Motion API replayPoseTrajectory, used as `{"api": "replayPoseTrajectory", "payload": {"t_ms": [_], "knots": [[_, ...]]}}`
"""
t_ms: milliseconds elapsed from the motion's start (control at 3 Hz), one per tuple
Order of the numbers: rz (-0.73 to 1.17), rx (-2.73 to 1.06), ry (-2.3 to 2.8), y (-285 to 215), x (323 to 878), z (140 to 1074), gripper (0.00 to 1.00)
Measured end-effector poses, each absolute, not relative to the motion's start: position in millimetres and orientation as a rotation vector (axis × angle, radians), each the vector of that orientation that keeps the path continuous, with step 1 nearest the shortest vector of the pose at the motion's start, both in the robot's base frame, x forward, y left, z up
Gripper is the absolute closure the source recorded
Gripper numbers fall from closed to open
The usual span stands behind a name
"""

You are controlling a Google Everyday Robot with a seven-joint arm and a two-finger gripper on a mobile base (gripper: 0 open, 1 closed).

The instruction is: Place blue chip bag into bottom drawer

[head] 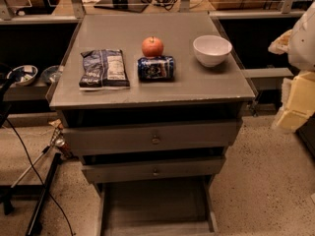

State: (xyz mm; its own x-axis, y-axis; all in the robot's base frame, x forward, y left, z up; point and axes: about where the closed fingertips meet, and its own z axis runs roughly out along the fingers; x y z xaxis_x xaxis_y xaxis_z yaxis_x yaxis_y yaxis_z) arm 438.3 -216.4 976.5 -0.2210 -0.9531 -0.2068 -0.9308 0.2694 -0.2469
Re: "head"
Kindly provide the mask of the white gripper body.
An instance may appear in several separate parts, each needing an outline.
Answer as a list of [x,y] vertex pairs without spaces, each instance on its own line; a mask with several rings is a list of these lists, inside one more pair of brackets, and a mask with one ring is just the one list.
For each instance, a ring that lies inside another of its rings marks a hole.
[[301,71],[315,70],[315,2],[292,28],[288,62]]

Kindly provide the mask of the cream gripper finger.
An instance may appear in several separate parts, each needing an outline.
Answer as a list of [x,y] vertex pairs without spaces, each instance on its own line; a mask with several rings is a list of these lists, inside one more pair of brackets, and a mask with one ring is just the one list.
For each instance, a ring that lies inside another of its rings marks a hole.
[[282,55],[288,51],[288,42],[291,36],[291,29],[284,32],[268,47],[268,51],[274,54]]
[[302,71],[293,79],[283,79],[282,106],[272,128],[294,133],[315,113],[315,73]]

